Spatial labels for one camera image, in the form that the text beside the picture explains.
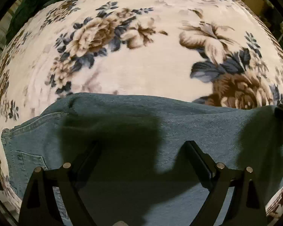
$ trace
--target floral blanket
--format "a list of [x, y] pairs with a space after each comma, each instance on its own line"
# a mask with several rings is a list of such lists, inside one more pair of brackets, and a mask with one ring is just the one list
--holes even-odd
[[[0, 56], [0, 136], [78, 92], [251, 109], [283, 103], [283, 51], [240, 0], [66, 0]], [[11, 202], [0, 139], [0, 175]]]

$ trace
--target floral bedsheet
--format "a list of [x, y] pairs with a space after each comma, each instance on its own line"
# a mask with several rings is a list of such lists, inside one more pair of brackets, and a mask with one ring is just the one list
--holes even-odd
[[[283, 103], [283, 51], [240, 0], [66, 0], [0, 56], [0, 136], [78, 92], [251, 109]], [[0, 175], [10, 201], [0, 139]]]

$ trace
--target round metal joint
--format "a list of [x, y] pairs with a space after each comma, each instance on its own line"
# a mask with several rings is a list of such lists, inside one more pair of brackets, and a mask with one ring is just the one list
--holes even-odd
[[66, 162], [66, 163], [63, 164], [63, 167], [64, 168], [70, 168], [71, 164], [69, 162]]
[[223, 163], [221, 163], [221, 162], [218, 162], [218, 163], [217, 163], [217, 167], [218, 167], [219, 169], [223, 169], [223, 168], [225, 167], [225, 165], [224, 165]]
[[36, 167], [34, 171], [35, 171], [35, 172], [40, 172], [41, 170], [42, 170], [41, 167]]
[[246, 168], [246, 171], [248, 171], [249, 173], [252, 173], [253, 172], [253, 169], [251, 167], [247, 167]]

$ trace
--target silver screw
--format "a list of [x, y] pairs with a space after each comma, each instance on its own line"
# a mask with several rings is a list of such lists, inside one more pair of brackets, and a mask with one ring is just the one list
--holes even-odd
[[225, 167], [225, 165], [224, 165], [223, 163], [221, 163], [221, 162], [218, 162], [218, 163], [217, 163], [217, 167], [218, 167], [219, 169], [223, 169], [223, 168]]
[[63, 164], [63, 167], [64, 168], [70, 168], [71, 164], [69, 162], [66, 162], [66, 163]]
[[249, 173], [252, 173], [253, 172], [253, 169], [251, 167], [247, 167], [246, 168], [246, 171], [248, 171]]
[[35, 172], [40, 172], [41, 171], [41, 167], [36, 167], [35, 168]]

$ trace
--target blue denim jeans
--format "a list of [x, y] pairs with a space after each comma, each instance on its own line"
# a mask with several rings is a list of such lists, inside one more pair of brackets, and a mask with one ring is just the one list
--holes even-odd
[[[79, 191], [98, 225], [120, 220], [134, 226], [189, 225], [208, 191], [182, 155], [183, 143], [195, 140], [229, 168], [251, 166], [267, 203], [283, 185], [283, 123], [273, 111], [274, 106], [245, 111], [160, 97], [78, 93], [5, 130], [2, 143], [10, 183], [20, 198], [36, 166], [56, 169], [98, 141], [102, 155]], [[66, 220], [61, 198], [57, 201]]]

